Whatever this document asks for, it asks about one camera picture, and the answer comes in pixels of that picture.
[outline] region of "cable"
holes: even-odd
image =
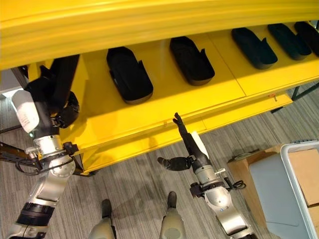
[[[26,160],[26,159],[21,159],[21,160],[19,160],[18,162],[15,163],[16,169],[17,169],[18,171],[20,171],[21,173],[26,174],[27,176],[35,176],[35,175],[39,175],[39,174],[41,174],[41,173],[45,173],[45,172],[47,172],[47,171],[49,171],[49,170],[51,170],[51,169],[58,168],[58,167],[62,167],[62,166],[64,166],[64,165],[68,164],[68,163],[71,163],[74,159],[71,158],[71,160],[69,160],[69,161],[67,161],[67,162],[65,162],[65,163],[61,163],[61,164],[59,164],[59,165],[56,165],[56,166],[54,166],[54,167],[50,167],[50,168],[47,168],[47,169],[44,169],[44,170],[41,170],[41,171],[35,170],[35,171],[33,171],[33,172],[25,172],[25,171],[21,168],[20,164],[21,164],[21,162],[24,161],[24,160]]]
[[[235,182],[234,184],[231,183],[231,181],[228,177],[225,177],[224,180],[229,186],[229,188],[226,188],[228,191],[242,190],[242,189],[246,188],[246,184],[244,183],[243,180],[239,180],[239,181]]]

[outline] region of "black metal leg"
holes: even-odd
[[[300,87],[300,86],[295,87],[293,96],[291,97],[292,101],[296,101],[296,100],[300,99],[301,97],[303,97],[303,96],[309,94],[310,92],[314,91],[315,89],[319,88],[319,83],[317,83],[317,84],[311,86],[310,88],[306,89],[305,91],[301,92],[301,93],[298,95],[299,87]],[[276,109],[274,109],[274,110],[272,110],[272,111],[270,111],[270,112],[273,114],[274,112],[277,112],[277,111],[279,111],[279,110],[282,109],[282,108],[283,108],[283,107],[279,107],[279,108],[276,108]]]
[[[319,88],[319,83],[315,84],[314,86],[311,86],[310,88],[308,88],[305,91],[301,92],[299,95],[295,95],[295,97],[293,96],[292,100],[296,101],[296,100],[300,99],[301,97],[303,97],[303,96],[309,94],[310,92],[314,91],[317,88]]]
[[[296,98],[297,94],[298,94],[298,90],[299,90],[300,86],[297,86],[294,90],[293,96],[291,97],[291,99],[294,101],[294,98]]]

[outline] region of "gray plastic bin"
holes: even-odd
[[[318,239],[288,153],[316,148],[319,141],[286,144],[281,153],[249,166],[267,228],[282,239]]]

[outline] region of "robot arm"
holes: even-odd
[[[12,97],[23,129],[33,136],[34,147],[27,148],[26,153],[37,170],[27,173],[19,163],[16,167],[28,175],[43,176],[33,187],[6,239],[44,238],[54,208],[75,170],[70,155],[77,147],[69,142],[62,145],[59,127],[69,126],[78,115],[78,102],[70,93],[78,59],[79,55],[63,57],[55,59],[50,69],[42,66],[40,78]]]
[[[221,178],[225,169],[217,172],[213,169],[207,150],[196,132],[188,133],[178,113],[175,113],[174,123],[184,141],[189,157],[172,159],[158,158],[158,162],[172,171],[186,170],[192,167],[199,183],[191,184],[190,191],[195,197],[203,197],[208,206],[215,212],[218,221],[230,239],[256,238],[249,224],[234,207],[229,191],[234,188],[225,177],[229,188]]]

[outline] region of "yellow shelf beam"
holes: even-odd
[[[196,120],[185,120],[185,124],[189,132],[195,130],[198,133],[204,133],[278,107],[286,106],[291,102],[292,101],[287,94],[277,95],[276,100],[274,97],[264,97],[262,99],[251,101],[249,104],[241,104],[235,107],[230,107],[228,109],[206,115],[205,117],[197,118]],[[121,142],[111,143],[97,150],[87,151],[84,153],[82,160],[84,166],[83,174],[87,175],[91,171],[98,170],[127,158],[134,157],[178,141],[181,141],[181,137],[177,126],[172,125],[166,129],[125,139]]]
[[[316,19],[318,0],[0,0],[0,70],[116,46]]]

